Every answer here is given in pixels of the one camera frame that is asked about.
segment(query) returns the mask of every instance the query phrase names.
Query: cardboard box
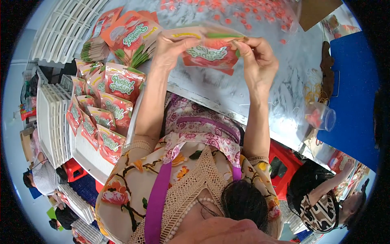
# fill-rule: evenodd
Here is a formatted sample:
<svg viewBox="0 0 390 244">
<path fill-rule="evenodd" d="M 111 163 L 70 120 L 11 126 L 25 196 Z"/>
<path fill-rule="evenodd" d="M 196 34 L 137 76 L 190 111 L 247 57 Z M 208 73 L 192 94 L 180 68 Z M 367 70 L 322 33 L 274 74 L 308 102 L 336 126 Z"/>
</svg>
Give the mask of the cardboard box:
<svg viewBox="0 0 390 244">
<path fill-rule="evenodd" d="M 25 130 L 20 131 L 20 141 L 22 143 L 23 147 L 23 152 L 26 157 L 26 161 L 33 161 L 33 152 L 30 147 L 30 142 L 31 142 L 31 135 L 34 132 L 34 128 L 28 128 Z"/>
<path fill-rule="evenodd" d="M 340 7 L 341 0 L 300 0 L 302 2 L 299 24 L 306 32 Z"/>
</svg>

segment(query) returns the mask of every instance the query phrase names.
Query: striped shirt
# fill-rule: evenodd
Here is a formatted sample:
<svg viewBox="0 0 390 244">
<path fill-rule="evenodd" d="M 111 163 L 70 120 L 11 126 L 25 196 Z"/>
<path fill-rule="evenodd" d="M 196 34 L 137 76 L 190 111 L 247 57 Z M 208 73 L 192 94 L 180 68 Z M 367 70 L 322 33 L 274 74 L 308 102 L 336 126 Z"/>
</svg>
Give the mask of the striped shirt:
<svg viewBox="0 0 390 244">
<path fill-rule="evenodd" d="M 32 179 L 40 193 L 43 195 L 53 195 L 58 188 L 60 177 L 57 175 L 51 163 L 47 160 L 44 164 L 38 158 L 34 161 L 32 169 Z"/>
</svg>

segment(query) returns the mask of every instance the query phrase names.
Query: person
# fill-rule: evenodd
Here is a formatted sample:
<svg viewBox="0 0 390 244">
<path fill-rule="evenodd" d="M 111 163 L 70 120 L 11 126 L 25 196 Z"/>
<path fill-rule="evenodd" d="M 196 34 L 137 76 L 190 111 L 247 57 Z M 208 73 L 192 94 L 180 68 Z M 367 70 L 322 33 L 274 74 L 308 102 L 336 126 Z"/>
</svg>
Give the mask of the person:
<svg viewBox="0 0 390 244">
<path fill-rule="evenodd" d="M 59 167 L 54 170 L 51 163 L 40 152 L 30 170 L 23 174 L 23 182 L 28 188 L 35 187 L 43 195 L 56 194 L 58 185 L 67 183 L 67 175 L 64 170 Z"/>
<path fill-rule="evenodd" d="M 241 152 L 236 122 L 166 94 L 178 56 L 200 43 L 158 36 L 134 136 L 96 201 L 100 231 L 115 243 L 279 243 L 283 221 L 268 162 L 278 60 L 264 38 L 232 42 L 250 99 Z"/>
<path fill-rule="evenodd" d="M 290 209 L 313 232 L 328 233 L 339 225 L 351 229 L 365 204 L 365 188 L 369 179 L 363 184 L 361 192 L 353 193 L 340 204 L 333 189 L 352 173 L 355 168 L 353 161 L 348 160 L 336 175 L 311 160 L 305 161 L 287 188 Z"/>
<path fill-rule="evenodd" d="M 49 224 L 53 229 L 58 230 L 62 226 L 65 230 L 71 230 L 72 234 L 75 235 L 76 230 L 71 224 L 80 217 L 73 210 L 60 203 L 55 210 L 55 216 L 57 219 L 49 220 Z"/>
</svg>

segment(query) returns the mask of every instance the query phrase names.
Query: woman's left hand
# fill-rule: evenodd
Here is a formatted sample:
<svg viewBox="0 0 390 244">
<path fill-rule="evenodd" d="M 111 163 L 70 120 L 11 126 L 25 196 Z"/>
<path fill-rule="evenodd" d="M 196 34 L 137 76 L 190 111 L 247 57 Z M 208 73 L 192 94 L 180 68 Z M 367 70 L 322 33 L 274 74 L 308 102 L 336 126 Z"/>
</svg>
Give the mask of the woman's left hand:
<svg viewBox="0 0 390 244">
<path fill-rule="evenodd" d="M 175 68 L 179 55 L 185 50 L 199 45 L 200 42 L 199 39 L 192 37 L 173 42 L 160 33 L 157 37 L 157 50 L 151 68 L 162 68 L 171 71 Z"/>
</svg>

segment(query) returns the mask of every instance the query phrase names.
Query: white plastic tray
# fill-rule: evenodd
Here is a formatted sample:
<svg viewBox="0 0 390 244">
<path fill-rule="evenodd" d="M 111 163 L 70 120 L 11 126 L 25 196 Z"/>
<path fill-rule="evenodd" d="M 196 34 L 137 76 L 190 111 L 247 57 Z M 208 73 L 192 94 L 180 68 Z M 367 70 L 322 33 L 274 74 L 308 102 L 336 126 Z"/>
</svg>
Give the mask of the white plastic tray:
<svg viewBox="0 0 390 244">
<path fill-rule="evenodd" d="M 122 151 L 125 150 L 126 146 L 129 146 L 129 143 L 133 138 L 135 120 L 137 118 L 141 100 L 144 95 L 144 90 L 145 89 L 141 91 L 133 109 L 125 146 L 122 147 Z M 73 131 L 70 127 L 69 134 L 73 158 L 100 184 L 104 185 L 112 169 L 114 168 L 114 165 L 105 160 L 100 155 L 99 150 L 95 151 L 93 146 L 81 135 L 81 127 L 78 129 L 76 137 L 74 137 Z"/>
</svg>

